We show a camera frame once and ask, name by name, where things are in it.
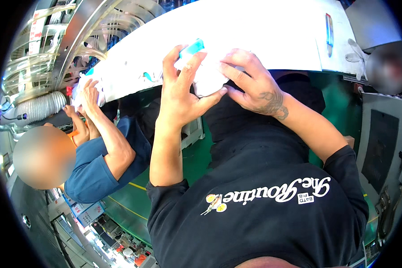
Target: sign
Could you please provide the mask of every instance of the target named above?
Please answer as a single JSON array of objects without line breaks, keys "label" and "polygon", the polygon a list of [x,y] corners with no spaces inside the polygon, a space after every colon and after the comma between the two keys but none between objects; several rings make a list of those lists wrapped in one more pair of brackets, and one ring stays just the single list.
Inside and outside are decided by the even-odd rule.
[{"label": "sign", "polygon": [[76,218],[80,222],[80,224],[85,228],[103,213],[104,209],[101,206],[100,202],[96,202],[92,206],[90,206],[87,210],[79,214],[79,216],[77,216]]},{"label": "sign", "polygon": [[75,217],[79,216],[82,212],[88,209],[93,203],[89,204],[81,204],[81,203],[74,203],[70,208]]},{"label": "sign", "polygon": [[[33,19],[39,17],[41,14],[43,14],[45,10],[46,9],[36,10],[34,12]],[[41,19],[32,22],[30,29],[29,43],[28,43],[28,55],[34,55],[39,53],[40,42],[42,39],[42,31],[45,21],[46,17],[43,17]]]}]

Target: white glove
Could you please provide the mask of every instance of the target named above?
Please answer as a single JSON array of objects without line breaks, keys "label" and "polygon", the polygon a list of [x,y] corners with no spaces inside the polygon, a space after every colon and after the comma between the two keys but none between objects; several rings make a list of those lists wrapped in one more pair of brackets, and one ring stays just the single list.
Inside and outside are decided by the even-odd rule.
[{"label": "white glove", "polygon": [[362,51],[360,46],[351,38],[348,39],[348,44],[352,47],[354,53],[348,53],[345,55],[345,59],[348,62],[361,62],[359,69],[356,72],[356,79],[360,81],[362,78],[362,75],[365,76],[365,79],[367,80],[366,76],[366,63],[368,61],[369,55],[365,54],[365,52]]}]

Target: white conveyor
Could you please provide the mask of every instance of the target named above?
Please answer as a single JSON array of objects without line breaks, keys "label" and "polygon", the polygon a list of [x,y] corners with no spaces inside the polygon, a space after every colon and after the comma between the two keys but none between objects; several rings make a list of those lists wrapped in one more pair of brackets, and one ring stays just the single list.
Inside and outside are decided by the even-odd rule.
[{"label": "white conveyor", "polygon": [[[333,21],[331,57],[326,13]],[[160,85],[162,80],[150,82],[143,73],[159,74],[174,46],[196,38],[204,40],[207,50],[250,50],[267,69],[355,74],[361,64],[345,60],[353,52],[347,40],[354,34],[339,1],[200,0],[151,20],[107,52],[107,59],[94,67],[103,78],[106,101]]]}]

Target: red object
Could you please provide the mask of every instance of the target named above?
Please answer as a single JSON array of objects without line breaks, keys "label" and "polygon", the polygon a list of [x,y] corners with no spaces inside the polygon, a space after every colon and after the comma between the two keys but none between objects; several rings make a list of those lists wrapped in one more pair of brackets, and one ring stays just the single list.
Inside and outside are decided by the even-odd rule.
[{"label": "red object", "polygon": [[67,96],[71,96],[71,93],[72,93],[72,91],[73,91],[73,88],[72,88],[72,87],[65,87],[65,89],[67,90],[66,95],[67,95]]},{"label": "red object", "polygon": [[116,249],[117,252],[123,251],[123,245],[119,245],[119,248]]},{"label": "red object", "polygon": [[138,258],[136,258],[136,259],[134,260],[134,264],[140,267],[141,264],[144,262],[145,259],[146,259],[146,256],[143,255],[143,254],[141,254],[140,257],[138,257]]}]

